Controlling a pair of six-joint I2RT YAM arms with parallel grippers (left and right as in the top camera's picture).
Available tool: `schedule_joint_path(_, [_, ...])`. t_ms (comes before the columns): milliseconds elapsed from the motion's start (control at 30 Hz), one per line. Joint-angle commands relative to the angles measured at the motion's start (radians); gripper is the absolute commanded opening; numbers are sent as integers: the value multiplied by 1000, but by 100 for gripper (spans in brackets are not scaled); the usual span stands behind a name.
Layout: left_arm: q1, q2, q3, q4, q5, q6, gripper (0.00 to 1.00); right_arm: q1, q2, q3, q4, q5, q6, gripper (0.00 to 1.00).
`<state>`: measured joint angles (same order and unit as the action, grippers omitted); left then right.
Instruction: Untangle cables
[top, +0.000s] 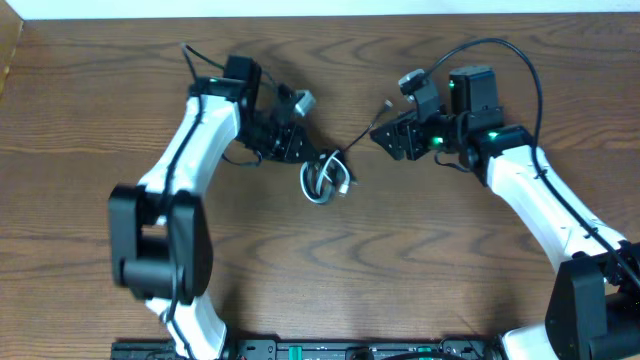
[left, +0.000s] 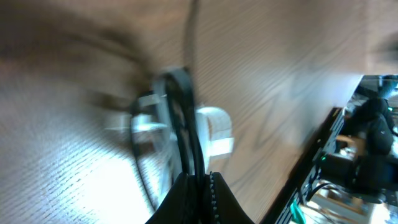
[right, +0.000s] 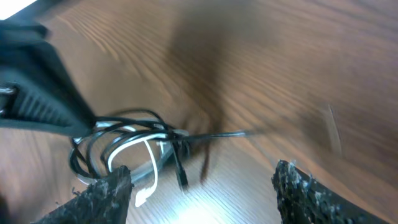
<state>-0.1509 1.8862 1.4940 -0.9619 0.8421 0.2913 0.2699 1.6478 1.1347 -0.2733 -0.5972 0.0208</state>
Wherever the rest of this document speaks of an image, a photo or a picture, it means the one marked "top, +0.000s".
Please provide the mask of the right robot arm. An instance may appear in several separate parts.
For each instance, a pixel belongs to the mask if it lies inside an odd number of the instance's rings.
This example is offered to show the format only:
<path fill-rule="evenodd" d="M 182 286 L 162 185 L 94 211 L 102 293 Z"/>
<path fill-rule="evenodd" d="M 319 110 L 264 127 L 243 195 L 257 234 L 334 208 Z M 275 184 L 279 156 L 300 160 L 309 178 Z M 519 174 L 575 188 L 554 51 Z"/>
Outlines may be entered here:
<path fill-rule="evenodd" d="M 599 219 L 561 180 L 521 125 L 506 125 L 495 73 L 449 74 L 451 104 L 417 69 L 398 82 L 415 109 L 373 130 L 394 159 L 456 154 L 520 217 L 556 279 L 543 323 L 510 330 L 488 359 L 623 359 L 639 352 L 639 247 Z"/>

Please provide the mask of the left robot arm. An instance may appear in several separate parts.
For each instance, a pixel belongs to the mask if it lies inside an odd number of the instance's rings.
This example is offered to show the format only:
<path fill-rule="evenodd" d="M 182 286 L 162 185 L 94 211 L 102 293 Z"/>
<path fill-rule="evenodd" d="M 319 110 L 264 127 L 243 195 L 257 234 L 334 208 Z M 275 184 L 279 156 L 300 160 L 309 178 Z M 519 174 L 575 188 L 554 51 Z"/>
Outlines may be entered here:
<path fill-rule="evenodd" d="M 275 86 L 270 112 L 257 109 L 262 69 L 230 56 L 219 76 L 194 75 L 184 118 L 156 164 L 108 199 L 112 273 L 167 326 L 179 356 L 219 359 L 227 327 L 208 293 L 213 248 L 204 199 L 233 141 L 260 160 L 303 163 L 319 151 L 295 118 L 315 105 L 308 90 Z"/>

